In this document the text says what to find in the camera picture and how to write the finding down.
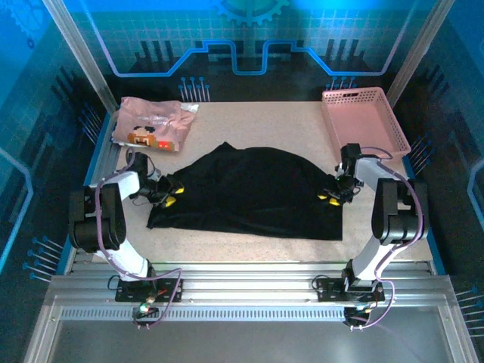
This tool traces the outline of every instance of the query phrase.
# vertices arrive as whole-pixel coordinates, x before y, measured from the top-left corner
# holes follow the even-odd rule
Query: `glass enclosure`
[[[66,2],[116,99],[189,101],[319,101],[330,88],[387,88],[433,3]]]
[[[394,110],[428,154],[411,164],[429,186],[430,223],[457,292],[484,288],[483,18],[479,0],[454,3]],[[482,337],[474,343],[482,354]]]
[[[68,193],[82,185],[97,137],[84,125],[104,111],[42,2],[0,5],[0,360],[16,362],[60,257],[33,238],[64,245]]]
[[[118,102],[387,91],[434,4],[65,1]],[[480,0],[455,2],[395,108],[408,140],[429,155],[408,165],[429,185],[431,225],[456,290],[484,288],[482,19]],[[0,30],[0,322],[9,327],[0,346],[15,362],[56,273],[68,194],[84,183],[106,112],[41,0],[0,0]]]

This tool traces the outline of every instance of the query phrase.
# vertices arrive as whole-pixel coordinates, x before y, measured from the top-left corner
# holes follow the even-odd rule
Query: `robotic arm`
[[[356,186],[367,185],[375,192],[371,216],[373,235],[343,271],[347,291],[368,291],[376,286],[377,270],[384,270],[412,240],[426,237],[429,230],[427,186],[421,181],[402,179],[374,155],[363,155],[359,144],[346,145],[341,149],[341,156],[337,180],[346,179],[348,184],[348,179],[352,179]]]
[[[129,271],[140,278],[148,276],[148,261],[140,256],[126,238],[126,222],[122,201],[140,190],[137,172],[118,175],[103,187],[101,195],[102,226],[104,246],[113,263],[123,271]],[[99,249],[95,220],[95,185],[70,195],[70,240],[75,248],[106,260]],[[127,275],[120,275],[123,281],[136,281]]]
[[[359,144],[342,147],[341,160],[342,163],[335,168],[335,184],[321,191],[319,197],[330,197],[330,203],[340,205],[352,201],[355,188],[369,186],[375,192],[372,235],[360,254],[349,260],[341,279],[315,278],[313,282],[316,282],[315,290],[320,302],[373,306],[376,301],[385,300],[381,279],[385,267],[400,252],[425,238],[428,233],[427,186],[421,181],[402,177],[383,165],[379,157],[364,155]],[[391,302],[377,321],[388,312],[390,306]],[[345,324],[361,327],[364,324],[362,321],[369,318],[369,315],[365,317],[362,313],[369,311],[347,309]]]

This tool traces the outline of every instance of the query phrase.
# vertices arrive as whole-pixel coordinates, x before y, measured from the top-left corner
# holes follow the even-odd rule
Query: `black cloth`
[[[183,228],[270,237],[341,240],[341,206],[318,198],[334,182],[308,160],[270,147],[224,143],[173,174],[176,203],[151,210],[149,228]]]

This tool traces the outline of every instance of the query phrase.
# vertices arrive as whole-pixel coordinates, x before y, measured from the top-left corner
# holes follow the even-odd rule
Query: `aluminum frame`
[[[101,70],[99,70],[95,59],[92,57],[92,53],[89,51],[84,38],[81,36],[74,19],[67,10],[66,5],[62,0],[42,1],[52,16],[57,28],[60,30],[63,38],[69,45],[74,57],[76,57],[84,74],[87,76],[92,88],[98,94],[104,107],[106,107],[106,111],[108,113],[113,113],[117,108],[116,100],[114,99]]]
[[[455,0],[436,0],[435,5],[425,20],[414,44],[411,46],[403,65],[395,76],[392,85],[386,93],[386,98],[391,108],[394,108],[405,87],[414,75],[420,61],[429,50],[430,44],[436,37],[437,32],[442,26],[447,14],[452,8]]]
[[[344,266],[297,262],[154,264],[159,272],[183,269],[184,294],[172,307],[170,321],[342,321],[343,307],[353,304],[320,303],[310,284],[319,274],[339,277]],[[396,283],[395,309],[438,307],[454,361],[478,362],[450,277],[435,276],[432,269],[428,262],[389,264],[383,276]],[[94,263],[80,253],[67,276],[54,276],[25,362],[47,361],[44,358],[55,347],[59,321],[131,321],[138,304],[114,301],[115,292],[107,289],[112,275],[108,264]]]

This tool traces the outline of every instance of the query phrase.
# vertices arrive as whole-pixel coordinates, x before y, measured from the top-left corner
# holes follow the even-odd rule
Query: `gear graphic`
[[[35,46],[36,46],[36,43],[33,41],[33,39],[27,38],[27,47],[29,47],[30,49],[34,49]]]
[[[289,5],[288,0],[213,0],[218,14],[224,14],[227,21],[235,20],[237,25],[254,23],[262,25],[264,20],[271,21],[277,14],[281,15],[282,7]]]
[[[5,7],[27,37],[35,38],[44,21],[42,0],[5,0]]]

